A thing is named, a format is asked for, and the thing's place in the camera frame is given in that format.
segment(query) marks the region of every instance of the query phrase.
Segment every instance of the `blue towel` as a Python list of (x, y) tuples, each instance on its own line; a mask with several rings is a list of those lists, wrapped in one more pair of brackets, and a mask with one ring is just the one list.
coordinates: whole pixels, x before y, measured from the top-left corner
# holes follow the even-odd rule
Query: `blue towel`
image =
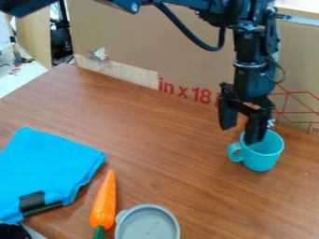
[(72, 203), (104, 158), (100, 150), (20, 128), (0, 154), (0, 221), (21, 221), (20, 197), (37, 191), (45, 192), (46, 204)]

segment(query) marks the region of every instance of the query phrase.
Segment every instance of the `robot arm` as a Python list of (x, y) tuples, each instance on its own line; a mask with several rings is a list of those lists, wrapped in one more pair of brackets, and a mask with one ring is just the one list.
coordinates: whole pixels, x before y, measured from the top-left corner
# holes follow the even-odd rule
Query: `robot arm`
[[(23, 17), (57, 0), (0, 0), (0, 10)], [(191, 41), (199, 47), (217, 51), (225, 42), (226, 29), (233, 31), (236, 60), (233, 84), (221, 83), (219, 124), (222, 130), (236, 126), (238, 113), (248, 121), (244, 141), (247, 145), (263, 139), (273, 125), (271, 112), (275, 105), (268, 95), (275, 87), (279, 53), (279, 30), (274, 0), (96, 0), (132, 14), (141, 6), (154, 5), (163, 12)], [(164, 5), (173, 4), (195, 10), (199, 18), (220, 28), (217, 46), (209, 46), (197, 38)]]

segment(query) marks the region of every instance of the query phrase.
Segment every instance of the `gray lid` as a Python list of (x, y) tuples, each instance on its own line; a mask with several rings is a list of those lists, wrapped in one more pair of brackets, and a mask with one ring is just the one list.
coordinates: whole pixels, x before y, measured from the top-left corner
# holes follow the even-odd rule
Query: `gray lid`
[(116, 219), (115, 239), (179, 239), (177, 219), (167, 209), (142, 204), (121, 211)]

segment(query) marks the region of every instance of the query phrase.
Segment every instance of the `wooden table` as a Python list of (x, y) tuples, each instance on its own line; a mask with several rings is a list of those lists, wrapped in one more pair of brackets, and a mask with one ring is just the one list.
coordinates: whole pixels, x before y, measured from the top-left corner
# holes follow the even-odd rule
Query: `wooden table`
[(161, 204), (184, 239), (319, 238), (318, 137), (277, 128), (283, 156), (254, 173), (227, 159), (242, 127), (219, 130), (212, 106), (66, 64), (1, 99), (0, 111), (1, 147), (30, 125), (108, 155), (73, 204), (24, 221), (47, 238), (91, 238), (90, 207), (107, 168), (118, 177), (118, 211)]

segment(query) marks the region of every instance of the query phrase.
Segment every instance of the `metal bracket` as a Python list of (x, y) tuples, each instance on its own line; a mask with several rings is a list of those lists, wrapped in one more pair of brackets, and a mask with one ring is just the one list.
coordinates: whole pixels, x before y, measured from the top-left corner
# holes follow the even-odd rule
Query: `metal bracket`
[(58, 206), (62, 206), (62, 202), (52, 204), (45, 203), (45, 192), (37, 191), (20, 197), (19, 209), (24, 217), (31, 216), (45, 210), (49, 210)]

